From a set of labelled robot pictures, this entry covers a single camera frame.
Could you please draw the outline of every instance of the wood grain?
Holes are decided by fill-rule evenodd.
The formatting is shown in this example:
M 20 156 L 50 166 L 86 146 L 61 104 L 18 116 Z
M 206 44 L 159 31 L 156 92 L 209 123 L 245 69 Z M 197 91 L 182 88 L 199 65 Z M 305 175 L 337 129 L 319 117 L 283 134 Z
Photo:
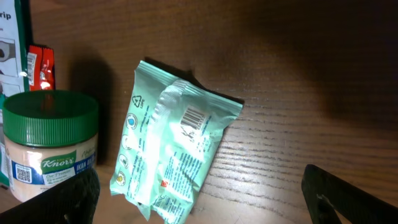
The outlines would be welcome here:
M 244 100 L 187 223 L 310 223 L 307 164 L 398 206 L 397 3 L 40 2 L 34 37 L 55 50 L 57 86 L 102 105 L 94 223 L 144 222 L 109 179 L 145 57 Z M 0 197 L 0 211 L 16 204 Z

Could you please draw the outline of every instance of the jar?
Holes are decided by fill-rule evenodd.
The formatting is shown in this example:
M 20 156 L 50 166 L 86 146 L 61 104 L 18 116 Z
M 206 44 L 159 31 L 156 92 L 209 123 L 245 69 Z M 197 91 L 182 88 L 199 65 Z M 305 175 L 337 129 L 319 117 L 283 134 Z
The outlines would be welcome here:
M 98 104 L 64 90 L 19 93 L 3 106 L 9 185 L 25 202 L 96 160 Z

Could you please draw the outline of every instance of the recycling symbol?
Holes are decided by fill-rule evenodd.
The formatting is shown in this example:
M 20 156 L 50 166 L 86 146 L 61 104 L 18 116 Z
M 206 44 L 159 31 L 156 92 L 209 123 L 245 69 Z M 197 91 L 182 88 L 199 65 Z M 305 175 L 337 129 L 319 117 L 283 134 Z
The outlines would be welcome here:
M 134 103 L 136 107 L 139 107 L 139 103 L 141 102 L 141 96 L 133 96 L 131 101 Z

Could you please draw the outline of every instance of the green lid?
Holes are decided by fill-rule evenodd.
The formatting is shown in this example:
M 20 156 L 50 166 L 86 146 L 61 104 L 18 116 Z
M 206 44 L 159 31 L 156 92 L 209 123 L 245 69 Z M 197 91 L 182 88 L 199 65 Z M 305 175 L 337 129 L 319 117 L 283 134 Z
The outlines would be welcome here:
M 5 100 L 2 113 L 4 134 L 26 146 L 67 146 L 98 132 L 97 102 L 72 91 L 19 93 Z

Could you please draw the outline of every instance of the red packet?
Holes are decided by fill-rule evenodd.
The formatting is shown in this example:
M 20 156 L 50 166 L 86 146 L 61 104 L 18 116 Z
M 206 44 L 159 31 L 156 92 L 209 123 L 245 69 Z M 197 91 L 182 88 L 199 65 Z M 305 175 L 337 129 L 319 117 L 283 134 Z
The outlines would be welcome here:
M 52 49 L 31 45 L 27 55 L 30 91 L 54 90 L 54 52 Z

